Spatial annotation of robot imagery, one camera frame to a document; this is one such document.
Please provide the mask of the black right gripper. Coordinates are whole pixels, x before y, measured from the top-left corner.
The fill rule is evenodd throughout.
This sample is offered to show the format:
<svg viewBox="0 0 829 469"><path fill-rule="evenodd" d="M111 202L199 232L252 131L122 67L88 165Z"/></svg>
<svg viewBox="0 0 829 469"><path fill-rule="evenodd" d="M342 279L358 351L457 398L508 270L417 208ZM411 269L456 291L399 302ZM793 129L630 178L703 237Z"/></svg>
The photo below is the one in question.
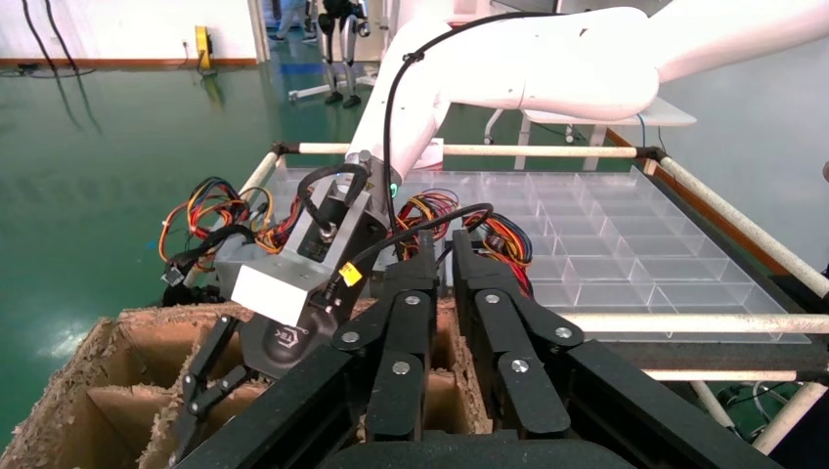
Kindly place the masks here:
<svg viewBox="0 0 829 469"><path fill-rule="evenodd" d="M386 216L373 203L356 203L344 211L335 239L325 242L306 215L300 218L287 246L278 254L240 268L240 305L253 316L240 332L247 365L234 367L213 386L208 374L221 358L241 321L221 316L191 360L183 379L183 406L173 423L177 444L168 458L176 466L196 448L211 409L259 373L279 378L315 348L329 341L352 310L368 283L342 283L325 297L329 280L342 265L383 240Z"/></svg>

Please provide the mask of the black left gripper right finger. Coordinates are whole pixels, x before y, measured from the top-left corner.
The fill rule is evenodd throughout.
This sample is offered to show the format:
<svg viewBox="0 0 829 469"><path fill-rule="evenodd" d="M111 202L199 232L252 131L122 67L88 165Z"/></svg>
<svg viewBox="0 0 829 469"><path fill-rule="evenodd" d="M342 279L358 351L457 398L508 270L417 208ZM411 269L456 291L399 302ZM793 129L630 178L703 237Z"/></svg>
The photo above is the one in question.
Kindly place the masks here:
<svg viewBox="0 0 829 469"><path fill-rule="evenodd" d="M460 329L495 427L498 468L770 468L773 461L453 235Z"/></svg>

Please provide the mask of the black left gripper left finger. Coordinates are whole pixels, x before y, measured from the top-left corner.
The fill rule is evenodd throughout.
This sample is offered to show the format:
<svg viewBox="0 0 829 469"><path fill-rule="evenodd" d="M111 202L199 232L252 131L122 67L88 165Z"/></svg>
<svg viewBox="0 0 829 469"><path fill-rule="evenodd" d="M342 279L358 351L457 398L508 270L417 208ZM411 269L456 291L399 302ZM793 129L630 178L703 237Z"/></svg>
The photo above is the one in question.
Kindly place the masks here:
<svg viewBox="0 0 829 469"><path fill-rule="evenodd" d="M439 278L431 234L348 320L174 468L342 468L359 448L421 437Z"/></svg>

